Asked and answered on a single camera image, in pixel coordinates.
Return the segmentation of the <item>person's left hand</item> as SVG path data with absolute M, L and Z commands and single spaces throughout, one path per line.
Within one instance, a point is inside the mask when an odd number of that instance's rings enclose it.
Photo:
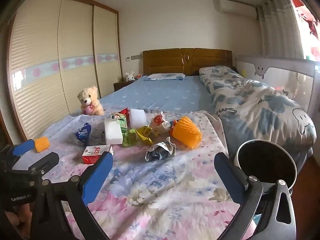
M 24 204 L 16 208 L 16 212 L 5 211 L 7 218 L 11 224 L 17 229 L 19 235 L 23 239 L 30 238 L 30 227 L 32 212 L 29 204 Z

